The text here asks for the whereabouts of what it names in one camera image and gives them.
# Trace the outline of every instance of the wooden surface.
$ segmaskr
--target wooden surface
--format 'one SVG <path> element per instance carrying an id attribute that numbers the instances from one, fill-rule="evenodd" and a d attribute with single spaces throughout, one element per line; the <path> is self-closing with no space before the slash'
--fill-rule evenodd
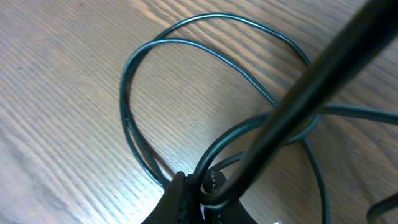
<path id="1" fill-rule="evenodd" d="M 315 58 L 364 0 L 1 0 L 0 223 L 140 223 L 162 189 L 139 167 L 119 120 L 119 79 L 140 45 L 204 12 L 233 12 L 280 31 Z M 232 56 L 281 99 L 305 66 L 269 35 L 213 19 L 173 37 Z M 398 111 L 398 42 L 334 102 Z M 225 64 L 192 47 L 151 52 L 132 86 L 139 127 L 172 172 L 189 174 L 235 123 L 271 109 Z M 246 150 L 255 133 L 217 158 Z M 334 223 L 364 223 L 398 191 L 398 128 L 323 116 L 309 140 Z M 227 175 L 234 167 L 225 170 Z M 320 223 L 320 199 L 298 145 L 282 150 L 242 202 L 258 223 Z M 398 211 L 381 223 L 397 223 Z"/>

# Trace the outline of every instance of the black plastic object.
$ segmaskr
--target black plastic object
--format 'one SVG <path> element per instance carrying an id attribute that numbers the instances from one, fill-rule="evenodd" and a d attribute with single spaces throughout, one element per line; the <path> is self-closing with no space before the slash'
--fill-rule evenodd
<path id="1" fill-rule="evenodd" d="M 239 203 L 239 197 L 255 181 L 263 168 L 272 161 L 281 146 L 300 141 L 314 169 L 320 189 L 322 222 L 330 223 L 330 208 L 322 173 L 316 157 L 304 137 L 317 124 L 317 114 L 338 114 L 398 124 L 397 113 L 356 106 L 325 104 L 333 94 L 353 79 L 358 71 L 396 36 L 398 32 L 397 9 L 397 0 L 369 1 L 315 60 L 313 65 L 300 47 L 290 39 L 249 19 L 223 13 L 204 14 L 188 18 L 165 30 L 154 41 L 136 50 L 128 61 L 121 79 L 120 109 L 123 129 L 127 142 L 140 165 L 154 181 L 165 189 L 165 195 L 145 222 L 233 223 L 239 221 L 240 223 L 254 223 L 254 220 Z M 171 32 L 193 21 L 212 17 L 234 19 L 283 40 L 309 66 L 308 71 L 289 90 L 280 104 L 245 68 L 235 63 L 228 56 L 191 40 L 165 38 Z M 249 118 L 227 130 L 208 148 L 192 175 L 185 177 L 184 174 L 179 172 L 172 182 L 167 180 L 161 172 L 129 109 L 132 78 L 149 50 L 161 44 L 191 45 L 214 55 L 242 74 L 268 99 L 270 104 L 275 106 L 274 111 Z M 214 167 L 210 167 L 213 159 L 229 143 L 255 128 L 261 128 L 261 131 L 247 152 L 241 152 L 217 163 Z M 134 145 L 131 135 L 134 137 L 137 147 Z M 138 150 L 146 157 L 147 164 Z M 240 159 L 242 161 L 238 169 L 226 180 L 219 170 Z M 205 219 L 200 215 L 200 204 L 206 207 Z M 369 222 L 374 222 L 383 213 L 396 206 L 398 206 L 396 195 L 375 204 L 368 212 Z"/>

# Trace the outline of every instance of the dark wood grain streak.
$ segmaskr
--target dark wood grain streak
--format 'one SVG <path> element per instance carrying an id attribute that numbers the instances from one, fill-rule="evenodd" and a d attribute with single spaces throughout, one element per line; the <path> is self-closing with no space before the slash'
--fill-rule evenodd
<path id="1" fill-rule="evenodd" d="M 232 12 L 274 29 L 314 59 L 365 0 L 10 1 L 0 7 L 0 223 L 140 223 L 162 195 L 131 155 L 119 118 L 121 71 L 166 27 Z M 277 99 L 305 71 L 283 42 L 210 19 L 172 37 L 218 49 Z M 333 102 L 398 111 L 398 41 Z M 271 109 L 234 70 L 198 49 L 163 45 L 141 63 L 134 117 L 167 172 L 192 173 L 232 125 Z M 256 131 L 217 161 L 246 150 Z M 398 128 L 322 116 L 308 139 L 325 176 L 333 223 L 365 223 L 369 206 L 398 191 Z M 225 169 L 230 175 L 233 165 Z M 258 223 L 320 223 L 320 198 L 302 148 L 281 150 L 242 202 Z M 396 223 L 398 211 L 380 223 Z"/>

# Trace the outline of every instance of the wooden table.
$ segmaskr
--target wooden table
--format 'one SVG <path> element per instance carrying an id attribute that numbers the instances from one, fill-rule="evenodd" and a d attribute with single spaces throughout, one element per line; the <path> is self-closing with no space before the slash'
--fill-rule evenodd
<path id="1" fill-rule="evenodd" d="M 204 12 L 233 12 L 290 37 L 315 58 L 364 0 L 87 0 L 0 3 L 0 223 L 140 223 L 162 189 L 133 158 L 119 117 L 119 79 L 140 45 Z M 235 58 L 281 99 L 306 69 L 285 44 L 212 19 L 172 34 Z M 333 102 L 398 111 L 398 42 Z M 151 52 L 132 86 L 132 110 L 167 172 L 192 173 L 224 131 L 271 109 L 239 74 L 192 47 Z M 217 158 L 246 150 L 255 132 Z M 398 128 L 323 116 L 309 136 L 334 223 L 364 223 L 398 191 Z M 225 169 L 226 175 L 235 166 Z M 320 223 L 315 177 L 286 147 L 242 202 L 258 223 Z M 381 223 L 396 223 L 398 211 Z"/>

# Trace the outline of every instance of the wood grain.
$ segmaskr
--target wood grain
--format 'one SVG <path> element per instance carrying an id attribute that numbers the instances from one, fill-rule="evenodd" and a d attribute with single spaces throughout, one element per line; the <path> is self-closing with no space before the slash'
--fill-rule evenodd
<path id="1" fill-rule="evenodd" d="M 315 58 L 364 0 L 87 0 L 0 2 L 0 223 L 140 223 L 162 190 L 126 144 L 119 79 L 140 45 L 204 12 L 261 22 Z M 306 69 L 277 39 L 212 19 L 172 34 L 235 58 L 281 99 Z M 398 42 L 334 102 L 398 111 Z M 132 110 L 159 157 L 189 174 L 224 131 L 271 106 L 235 71 L 192 47 L 154 49 L 134 79 Z M 246 150 L 243 136 L 218 160 Z M 398 128 L 323 116 L 310 135 L 334 223 L 365 223 L 398 191 Z M 225 170 L 232 173 L 235 166 Z M 300 146 L 282 150 L 242 202 L 258 223 L 320 223 L 313 172 Z M 396 223 L 398 212 L 380 223 Z"/>

